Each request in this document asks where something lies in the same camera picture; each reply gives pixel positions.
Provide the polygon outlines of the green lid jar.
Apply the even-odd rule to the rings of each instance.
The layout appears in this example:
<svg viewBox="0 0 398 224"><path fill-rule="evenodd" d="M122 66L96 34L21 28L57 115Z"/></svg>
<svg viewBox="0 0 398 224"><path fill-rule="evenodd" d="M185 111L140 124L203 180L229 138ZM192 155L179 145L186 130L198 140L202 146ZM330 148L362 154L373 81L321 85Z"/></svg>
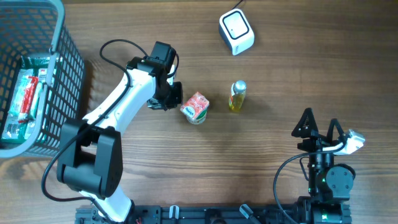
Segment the green lid jar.
<svg viewBox="0 0 398 224"><path fill-rule="evenodd" d="M196 119L189 118L187 116L187 120L191 124L202 124L206 120L206 116L207 116L207 110L202 111L201 114L199 114Z"/></svg>

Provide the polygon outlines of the yellow oil bottle silver cap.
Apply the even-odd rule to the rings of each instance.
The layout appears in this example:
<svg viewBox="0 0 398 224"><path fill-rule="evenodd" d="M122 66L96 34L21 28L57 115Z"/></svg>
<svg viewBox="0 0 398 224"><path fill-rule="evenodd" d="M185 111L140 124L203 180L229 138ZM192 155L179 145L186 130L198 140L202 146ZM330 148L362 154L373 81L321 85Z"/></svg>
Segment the yellow oil bottle silver cap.
<svg viewBox="0 0 398 224"><path fill-rule="evenodd" d="M232 111L239 111L246 97L246 82L238 80L231 85L231 94L229 97L229 108Z"/></svg>

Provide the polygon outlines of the green 3M gloves package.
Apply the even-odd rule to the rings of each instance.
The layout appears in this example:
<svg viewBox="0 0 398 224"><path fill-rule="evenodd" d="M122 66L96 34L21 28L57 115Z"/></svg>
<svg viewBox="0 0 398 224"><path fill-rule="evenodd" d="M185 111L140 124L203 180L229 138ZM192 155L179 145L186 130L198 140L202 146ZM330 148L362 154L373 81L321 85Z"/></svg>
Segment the green 3M gloves package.
<svg viewBox="0 0 398 224"><path fill-rule="evenodd" d="M21 144L35 129L39 100L47 78L49 57L23 57L1 141Z"/></svg>

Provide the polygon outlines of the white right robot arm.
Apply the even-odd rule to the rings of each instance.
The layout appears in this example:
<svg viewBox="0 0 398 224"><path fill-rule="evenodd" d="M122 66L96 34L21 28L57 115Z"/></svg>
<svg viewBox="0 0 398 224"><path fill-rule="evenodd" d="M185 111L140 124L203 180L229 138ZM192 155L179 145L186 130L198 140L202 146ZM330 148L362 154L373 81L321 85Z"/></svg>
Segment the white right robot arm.
<svg viewBox="0 0 398 224"><path fill-rule="evenodd" d="M332 119L325 135L319 133L313 110L307 108L292 131L301 138L295 158L308 158L304 169L308 181L308 197L299 197L288 216L294 223L351 223L349 206L356 173L346 164L335 163L336 156L350 155L364 146L364 137L353 130L343 131Z"/></svg>

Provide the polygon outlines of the orange small carton box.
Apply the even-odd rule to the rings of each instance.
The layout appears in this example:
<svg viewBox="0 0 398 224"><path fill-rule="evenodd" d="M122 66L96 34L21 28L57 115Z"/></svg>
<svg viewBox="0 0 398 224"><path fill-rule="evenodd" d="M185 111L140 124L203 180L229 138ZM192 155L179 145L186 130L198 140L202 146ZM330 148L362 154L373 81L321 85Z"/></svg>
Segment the orange small carton box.
<svg viewBox="0 0 398 224"><path fill-rule="evenodd" d="M180 111L187 117L196 119L202 111L208 109L210 102L197 91L191 98L185 102Z"/></svg>

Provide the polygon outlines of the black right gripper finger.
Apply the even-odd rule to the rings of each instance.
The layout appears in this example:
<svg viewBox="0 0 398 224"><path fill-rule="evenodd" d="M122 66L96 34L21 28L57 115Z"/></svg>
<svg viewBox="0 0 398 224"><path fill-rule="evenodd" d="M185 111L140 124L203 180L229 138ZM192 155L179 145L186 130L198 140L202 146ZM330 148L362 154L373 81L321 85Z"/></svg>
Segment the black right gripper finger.
<svg viewBox="0 0 398 224"><path fill-rule="evenodd" d="M295 138L310 138L314 132L318 132L318 127L311 108L306 108L291 135Z"/></svg>
<svg viewBox="0 0 398 224"><path fill-rule="evenodd" d="M334 130L337 130L337 132L338 132L338 139L333 139ZM328 145L335 145L335 144L339 144L340 142L343 142L343 143L346 142L345 132L343 131L338 120L336 118L333 118L330 121L330 125L328 128L327 134L326 134L326 143Z"/></svg>

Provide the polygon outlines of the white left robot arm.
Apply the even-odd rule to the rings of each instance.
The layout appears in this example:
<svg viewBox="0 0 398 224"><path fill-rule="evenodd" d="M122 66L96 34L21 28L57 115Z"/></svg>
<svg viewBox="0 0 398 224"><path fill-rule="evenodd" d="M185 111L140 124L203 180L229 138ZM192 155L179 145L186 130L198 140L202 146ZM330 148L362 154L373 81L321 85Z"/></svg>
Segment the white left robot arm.
<svg viewBox="0 0 398 224"><path fill-rule="evenodd" d="M134 57L122 80L95 110L62 126L57 180L92 202L110 223L125 222L134 209L120 180L121 138L144 105L169 110L182 102L182 85L174 81L178 57Z"/></svg>

